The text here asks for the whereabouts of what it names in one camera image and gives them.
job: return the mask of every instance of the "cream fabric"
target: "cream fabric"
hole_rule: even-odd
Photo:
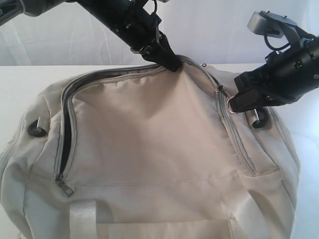
[[[0,163],[1,204],[27,239],[290,237],[300,166],[287,129],[273,109],[250,128],[209,75],[233,95],[236,74],[181,59],[176,73],[92,72],[41,92]],[[49,132],[38,138],[27,128],[39,117]]]

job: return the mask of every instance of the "zipper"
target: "zipper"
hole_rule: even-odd
[[[295,162],[295,164],[298,168],[298,171],[300,171],[299,158],[298,158],[298,155],[297,155],[296,150],[295,150],[295,145],[293,143],[293,140],[291,138],[291,135],[290,135],[286,125],[283,123],[282,119],[278,116],[278,113],[272,107],[269,107],[268,109],[269,109],[271,116],[274,119],[274,123],[279,131],[279,134],[281,135],[281,137],[284,140],[284,143],[289,151],[289,154],[293,158],[293,161]]]
[[[143,70],[143,72],[138,73],[130,73],[127,74],[127,71],[139,71]],[[71,108],[72,104],[70,103],[70,99],[73,97],[73,95],[78,91],[83,89],[83,86],[87,86],[92,82],[98,81],[98,80],[114,80],[119,79],[119,81],[124,80],[123,78],[126,77],[144,77],[148,76],[150,74],[155,74],[160,71],[164,70],[163,67],[160,67],[158,65],[151,65],[147,67],[137,67],[137,68],[130,68],[130,69],[123,69],[118,70],[108,70],[108,71],[101,71],[101,72],[93,72],[89,75],[85,75],[83,77],[80,77],[71,83],[69,83],[68,86],[66,86],[65,90],[62,93],[61,96],[61,104],[62,104],[62,120],[61,120],[61,130],[63,131],[64,135],[62,136],[60,143],[60,151],[59,151],[59,166],[58,166],[58,174],[56,177],[56,183],[57,185],[63,190],[63,192],[66,194],[67,197],[70,197],[74,190],[72,190],[64,181],[64,178],[66,176],[66,169],[69,168],[71,160],[71,152],[73,152],[73,148],[75,147],[75,144],[72,143],[72,124],[71,124],[71,116],[70,111],[73,110]],[[103,73],[110,73],[110,72],[119,72],[118,76],[110,77],[109,79],[106,79],[106,76],[103,76]]]
[[[220,85],[219,90],[216,91],[216,106],[217,106],[218,114],[229,135],[230,141],[233,147],[235,148],[235,151],[237,152],[242,163],[246,166],[246,168],[250,171],[251,174],[255,175],[257,173],[256,168],[252,160],[249,158],[247,151],[245,150],[245,147],[241,141],[239,133],[236,127],[234,126],[233,121],[227,110],[227,106],[226,106],[227,104],[226,99],[228,98],[227,95],[228,94],[224,90],[224,87]]]
[[[2,181],[4,169],[6,168],[11,156],[13,155],[16,145],[19,141],[23,119],[24,119],[24,115],[21,117],[18,130],[15,132],[13,140],[8,143],[9,147],[4,150],[2,155],[0,155],[0,177],[1,177],[0,181]]]

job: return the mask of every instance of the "beige bag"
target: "beige bag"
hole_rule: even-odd
[[[46,88],[0,161],[27,239],[288,239],[299,160],[272,108],[230,114],[236,74],[181,57]]]

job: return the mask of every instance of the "screw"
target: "screw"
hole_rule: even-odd
[[[274,99],[271,98],[270,96],[266,96],[266,100],[268,100],[268,101],[273,101]]]

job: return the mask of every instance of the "wire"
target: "wire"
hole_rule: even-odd
[[[158,11],[158,2],[157,2],[157,0],[153,0],[153,1],[154,1],[154,5],[155,5],[153,14],[156,14]]]
[[[273,47],[269,40],[268,40],[268,34],[265,33],[264,34],[264,40],[265,40],[265,43],[266,45],[268,46],[269,49],[273,50],[273,51],[281,51],[281,50],[284,50],[285,48],[289,47],[290,46],[290,43],[287,43],[286,45],[282,46],[282,47],[279,47],[279,48],[276,48],[276,47]]]

